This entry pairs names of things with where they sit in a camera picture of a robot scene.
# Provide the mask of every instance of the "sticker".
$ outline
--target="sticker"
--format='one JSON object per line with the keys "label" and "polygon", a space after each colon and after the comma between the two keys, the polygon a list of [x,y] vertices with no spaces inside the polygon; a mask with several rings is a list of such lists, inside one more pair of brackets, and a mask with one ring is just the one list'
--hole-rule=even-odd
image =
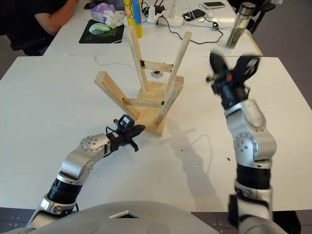
{"label": "sticker", "polygon": [[125,121],[126,123],[129,123],[129,120],[126,117],[123,118],[123,121]]}

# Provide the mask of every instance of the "bottle cap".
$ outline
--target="bottle cap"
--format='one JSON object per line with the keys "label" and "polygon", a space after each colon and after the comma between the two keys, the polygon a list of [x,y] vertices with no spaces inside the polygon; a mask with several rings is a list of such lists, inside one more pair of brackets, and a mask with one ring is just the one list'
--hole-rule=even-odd
{"label": "bottle cap", "polygon": [[252,16],[255,8],[256,8],[256,4],[245,1],[241,4],[238,12],[244,16]]}

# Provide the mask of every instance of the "black cable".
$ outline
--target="black cable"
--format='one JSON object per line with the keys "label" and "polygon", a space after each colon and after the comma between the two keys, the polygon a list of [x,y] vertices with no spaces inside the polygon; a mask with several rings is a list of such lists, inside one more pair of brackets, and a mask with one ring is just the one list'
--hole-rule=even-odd
{"label": "black cable", "polygon": [[107,126],[106,126],[106,128],[105,128],[105,132],[106,132],[106,134],[108,134],[107,129],[111,130],[113,133],[115,133],[115,132],[116,132],[114,129],[111,129],[110,127],[107,127]]}
{"label": "black cable", "polygon": [[145,17],[148,17],[148,9],[150,8],[150,6],[146,3],[146,2],[142,2],[141,3],[141,8],[142,8],[142,13],[144,14]]}
{"label": "black cable", "polygon": [[[173,33],[173,34],[177,34],[177,35],[179,36],[179,38],[180,38],[181,40],[183,40],[183,38],[180,36],[179,33],[171,31],[169,22],[168,22],[168,20],[167,20],[164,16],[159,16],[159,17],[158,17],[157,22],[156,22],[156,25],[158,25],[158,20],[159,20],[160,18],[164,18],[164,19],[166,20],[166,22],[167,22],[167,24],[168,24],[169,32],[171,32],[171,33]],[[220,37],[218,38],[218,40],[216,40],[216,41],[204,41],[204,42],[196,42],[196,41],[194,41],[194,40],[190,40],[190,41],[193,42],[193,43],[195,43],[195,44],[197,44],[197,45],[202,45],[202,44],[206,44],[206,43],[216,43],[216,42],[219,42],[220,39],[221,39],[221,37],[223,36],[223,33],[219,30],[219,25],[218,25],[218,23],[217,23],[217,22],[214,22],[214,21],[209,21],[209,20],[207,20],[205,17],[203,17],[203,18],[204,18],[206,21],[213,23],[213,28],[214,28],[215,30],[217,30],[219,33],[221,33],[221,36],[220,36]]]}

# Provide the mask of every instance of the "white desk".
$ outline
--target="white desk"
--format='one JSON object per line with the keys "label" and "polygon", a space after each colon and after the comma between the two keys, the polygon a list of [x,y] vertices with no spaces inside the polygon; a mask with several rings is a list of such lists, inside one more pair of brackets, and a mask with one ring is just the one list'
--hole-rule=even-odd
{"label": "white desk", "polygon": [[[100,60],[133,63],[126,57]],[[227,58],[230,65],[236,60]],[[121,109],[94,84],[98,70],[106,70],[126,95],[138,92],[135,70],[101,67],[88,56],[17,58],[0,81],[1,207],[36,208],[80,140],[113,127],[113,119],[121,117]],[[185,86],[163,136],[143,133],[135,138],[138,152],[121,147],[101,160],[78,197],[82,209],[151,200],[187,211],[227,210],[236,162],[221,100],[205,83],[208,72],[207,58],[184,58],[178,74]],[[277,58],[263,58],[247,85],[277,141],[274,210],[312,209],[311,109]]]}
{"label": "white desk", "polygon": [[[90,10],[84,10],[83,7],[89,0],[80,0],[76,12],[69,22],[64,25],[56,35],[51,45],[45,52],[45,56],[93,56],[99,49],[99,55],[105,56],[130,56],[131,51],[126,35],[123,35],[123,42],[120,44],[79,44],[81,35],[91,19]],[[240,56],[242,54],[261,54],[257,45],[252,38],[245,33],[235,49],[225,47],[226,40],[229,36],[231,26],[235,19],[235,14],[226,0],[222,0],[227,6],[214,10],[214,19],[219,23],[224,36],[218,43],[209,43],[196,45],[190,42],[186,52],[190,56],[209,56],[212,49],[216,49],[226,56]],[[183,0],[177,0],[178,8],[188,7]],[[190,1],[193,8],[198,8],[201,1]],[[183,26],[182,28],[172,28],[173,31],[179,32],[183,36],[185,31],[193,33],[192,39],[198,42],[214,41],[220,36],[220,33],[212,29],[212,24],[191,23],[196,26]],[[153,24],[143,24],[143,37],[139,39],[142,55],[144,56],[175,56],[181,40],[177,35],[171,34],[167,26],[156,26]]]}

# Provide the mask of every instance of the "metal water bottle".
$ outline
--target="metal water bottle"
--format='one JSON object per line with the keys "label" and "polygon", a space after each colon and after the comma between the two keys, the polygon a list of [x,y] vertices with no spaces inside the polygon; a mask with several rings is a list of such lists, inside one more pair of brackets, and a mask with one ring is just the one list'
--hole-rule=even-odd
{"label": "metal water bottle", "polygon": [[251,2],[246,1],[241,4],[234,25],[231,29],[230,36],[226,43],[227,47],[234,48],[236,46],[238,40],[243,35],[255,8],[256,5]]}

